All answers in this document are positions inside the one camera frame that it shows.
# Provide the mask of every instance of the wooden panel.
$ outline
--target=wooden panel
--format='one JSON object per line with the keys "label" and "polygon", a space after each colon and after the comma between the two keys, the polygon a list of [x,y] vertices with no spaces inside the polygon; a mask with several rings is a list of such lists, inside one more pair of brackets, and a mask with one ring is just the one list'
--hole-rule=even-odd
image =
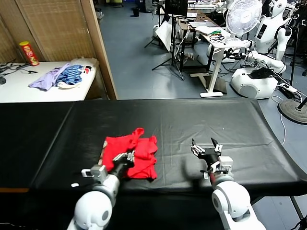
{"label": "wooden panel", "polygon": [[96,58],[102,73],[102,78],[106,87],[107,94],[111,100],[118,98],[115,89],[111,68],[106,55],[105,45],[100,32],[99,24],[96,18],[94,4],[92,0],[81,0],[83,12],[86,18],[88,30],[92,39]]}
{"label": "wooden panel", "polygon": [[15,45],[18,47],[18,44],[22,41],[30,42],[38,60],[45,61],[45,58],[40,52],[36,41],[34,40],[21,12],[18,9],[16,2],[14,0],[1,0],[0,15],[2,16],[4,24],[10,32]]}
{"label": "wooden panel", "polygon": [[17,58],[16,46],[9,39],[7,31],[0,23],[0,63],[13,61]]}
{"label": "wooden panel", "polygon": [[94,58],[79,0],[16,0],[47,61]]}
{"label": "wooden panel", "polygon": [[0,193],[27,193],[28,188],[0,188]]}

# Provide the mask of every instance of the purple cloth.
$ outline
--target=purple cloth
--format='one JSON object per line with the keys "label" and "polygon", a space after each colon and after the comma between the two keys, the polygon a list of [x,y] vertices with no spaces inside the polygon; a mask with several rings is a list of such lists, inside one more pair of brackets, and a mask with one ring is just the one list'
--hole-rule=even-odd
{"label": "purple cloth", "polygon": [[52,71],[49,71],[44,76],[40,77],[36,81],[32,82],[28,86],[31,88],[38,88],[43,91],[48,91],[52,86],[56,84],[56,81],[59,75],[69,66],[67,63],[61,68],[54,68]]}

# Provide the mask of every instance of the round base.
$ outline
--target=round base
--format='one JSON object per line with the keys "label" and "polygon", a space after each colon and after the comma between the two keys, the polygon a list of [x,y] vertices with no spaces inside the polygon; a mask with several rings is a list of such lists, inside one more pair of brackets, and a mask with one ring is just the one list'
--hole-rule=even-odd
{"label": "round base", "polygon": [[301,125],[307,125],[307,105],[304,105],[298,110],[297,107],[299,105],[299,102],[284,100],[278,104],[277,108],[279,112],[290,121]]}

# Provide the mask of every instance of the blue floor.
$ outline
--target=blue floor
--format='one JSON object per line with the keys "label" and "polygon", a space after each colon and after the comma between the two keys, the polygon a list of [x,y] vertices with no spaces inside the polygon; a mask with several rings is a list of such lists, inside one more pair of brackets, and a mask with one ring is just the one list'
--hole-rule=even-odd
{"label": "blue floor", "polygon": [[[170,54],[157,46],[144,46],[152,38],[153,26],[158,22],[158,16],[150,13],[140,13],[131,17],[133,3],[125,3],[123,8],[102,7],[105,14],[100,28],[102,31],[108,60],[111,66],[115,87],[120,99],[162,99],[162,98],[199,98],[204,92],[198,78],[181,81],[177,78],[176,70],[172,67],[151,69],[170,57]],[[194,49],[186,52],[199,55],[206,63],[208,45],[198,42]],[[290,78],[290,59],[286,59],[288,69],[283,74]],[[296,66],[293,86],[307,95],[307,77],[302,76],[303,66]],[[221,74],[227,73],[221,68]],[[232,74],[222,76],[226,81],[231,80]],[[227,95],[224,97],[239,97],[227,83]],[[274,92],[285,99],[279,92]],[[272,99],[260,100],[262,112],[273,132],[283,141],[283,126],[277,103]],[[306,137],[307,126],[298,125],[283,118],[286,126],[286,141],[283,145],[297,164],[307,172]],[[297,201],[304,215],[307,214],[307,196],[298,197]],[[289,230],[298,222],[298,216],[288,197],[265,197],[254,205],[259,220],[268,230]]]}

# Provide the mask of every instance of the red cloth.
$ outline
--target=red cloth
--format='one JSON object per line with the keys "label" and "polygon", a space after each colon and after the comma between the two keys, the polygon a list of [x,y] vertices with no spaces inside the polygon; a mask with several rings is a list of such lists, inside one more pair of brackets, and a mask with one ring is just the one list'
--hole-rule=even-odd
{"label": "red cloth", "polygon": [[143,128],[137,128],[132,134],[110,138],[107,137],[107,146],[104,149],[102,163],[106,169],[110,171],[114,164],[113,159],[120,153],[127,152],[129,149],[135,148],[134,167],[128,169],[127,177],[133,179],[156,179],[157,173],[154,170],[154,164],[157,159],[154,157],[157,152],[157,138],[140,138],[144,134]]}

